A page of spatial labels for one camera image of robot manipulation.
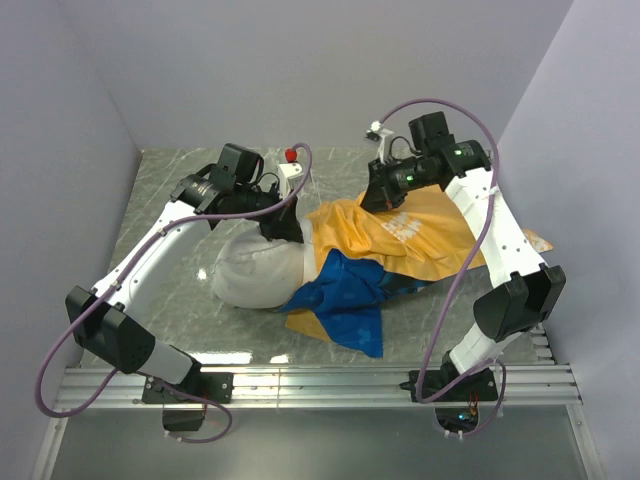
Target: gray floor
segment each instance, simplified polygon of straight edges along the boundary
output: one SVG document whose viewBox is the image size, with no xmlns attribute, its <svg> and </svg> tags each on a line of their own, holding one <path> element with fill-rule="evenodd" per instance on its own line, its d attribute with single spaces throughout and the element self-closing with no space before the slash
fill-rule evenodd
<svg viewBox="0 0 640 480">
<path fill-rule="evenodd" d="M 227 437 L 181 445 L 162 435 L 158 410 L 88 410 L 69 420 L 52 479 L 587 478 L 563 406 L 505 407 L 503 419 L 463 443 L 433 428 L 430 408 L 233 413 Z M 197 436 L 221 422 L 209 414 Z"/>
<path fill-rule="evenodd" d="M 283 161 L 282 149 L 256 149 L 266 160 L 265 171 Z M 117 265 L 151 227 L 176 183 L 203 165 L 216 162 L 219 149 L 148 149 L 135 181 L 122 222 L 111 266 Z M 374 149 L 314 148 L 312 181 L 303 189 L 298 216 L 321 202 L 355 198 L 367 185 L 367 162 Z M 147 315 L 136 319 L 154 335 L 176 347 L 197 354 L 208 363 L 331 364 L 417 362 L 436 322 L 450 280 L 438 282 L 419 294 L 388 302 L 383 307 L 384 358 L 373 360 L 362 353 L 322 342 L 284 327 L 285 315 L 244 310 L 221 303 L 211 292 L 208 279 L 222 245 L 249 228 L 249 221 L 227 221 L 182 260 L 158 292 Z M 488 273 L 468 273 L 441 332 L 435 360 L 460 341 L 473 323 L 473 301 L 490 289 Z M 505 351 L 510 363 L 533 363 L 537 355 L 528 335 Z M 101 365 L 86 354 L 83 365 Z"/>
</svg>

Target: marble surface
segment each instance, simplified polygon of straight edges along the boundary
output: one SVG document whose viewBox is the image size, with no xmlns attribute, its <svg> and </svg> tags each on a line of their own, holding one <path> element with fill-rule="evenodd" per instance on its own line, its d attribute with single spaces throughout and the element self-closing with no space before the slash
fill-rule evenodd
<svg viewBox="0 0 640 480">
<path fill-rule="evenodd" d="M 255 150 L 265 158 L 265 171 L 273 171 L 282 161 L 285 149 Z M 203 165 L 216 162 L 219 153 L 220 149 L 205 148 L 147 149 L 143 152 L 111 268 L 149 230 L 176 183 Z M 375 150 L 314 148 L 313 154 L 312 179 L 301 192 L 299 217 L 316 209 L 321 202 L 354 198 L 364 190 L 367 162 L 375 156 Z M 422 359 L 451 279 L 383 305 L 384 358 L 374 360 L 360 352 L 285 328 L 285 314 L 235 308 L 215 298 L 209 280 L 216 256 L 229 238 L 251 225 L 253 222 L 243 220 L 218 225 L 175 268 L 146 316 L 136 320 L 161 340 L 209 363 L 389 363 Z M 468 272 L 438 339 L 435 361 L 439 361 L 468 331 L 473 324 L 471 307 L 474 300 L 490 288 L 486 269 Z M 507 348 L 504 358 L 510 363 L 534 363 L 537 355 L 532 338 L 523 335 Z M 83 365 L 102 363 L 86 354 Z"/>
</svg>

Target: blue cloth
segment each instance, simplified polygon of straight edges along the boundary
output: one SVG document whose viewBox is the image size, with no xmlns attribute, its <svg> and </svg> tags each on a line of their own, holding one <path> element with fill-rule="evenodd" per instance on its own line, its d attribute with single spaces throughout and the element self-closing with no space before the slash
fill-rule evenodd
<svg viewBox="0 0 640 480">
<path fill-rule="evenodd" d="M 396 295 L 413 293 L 430 283 L 385 272 L 374 260 L 352 260 L 333 249 L 318 278 L 300 287 L 281 311 L 309 309 L 331 340 L 379 358 L 382 357 L 380 303 Z"/>
</svg>

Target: wall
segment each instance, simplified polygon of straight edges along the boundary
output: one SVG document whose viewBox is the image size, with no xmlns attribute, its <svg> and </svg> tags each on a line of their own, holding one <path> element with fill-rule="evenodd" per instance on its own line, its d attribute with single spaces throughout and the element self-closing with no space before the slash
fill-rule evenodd
<svg viewBox="0 0 640 480">
<path fill-rule="evenodd" d="M 48 419 L 33 381 L 68 325 L 64 297 L 108 265 L 137 150 L 60 7 L 0 2 L 0 465 L 28 478 Z M 51 402 L 68 343 L 46 382 Z"/>
<path fill-rule="evenodd" d="M 196 147 L 355 146 L 420 96 L 499 136 L 571 0 L 60 3 L 137 144 Z M 461 139 L 479 136 L 452 118 Z"/>
<path fill-rule="evenodd" d="M 510 205 L 567 274 L 549 335 L 612 479 L 640 472 L 638 15 L 576 0 L 500 142 Z"/>
</svg>

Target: red knob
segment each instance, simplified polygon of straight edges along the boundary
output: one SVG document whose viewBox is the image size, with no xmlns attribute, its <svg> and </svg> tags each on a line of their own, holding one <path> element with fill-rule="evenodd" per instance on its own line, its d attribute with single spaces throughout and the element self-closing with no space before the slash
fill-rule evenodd
<svg viewBox="0 0 640 480">
<path fill-rule="evenodd" d="M 295 150 L 287 148 L 284 152 L 284 158 L 287 159 L 287 162 L 294 163 L 298 159 L 298 153 Z"/>
</svg>

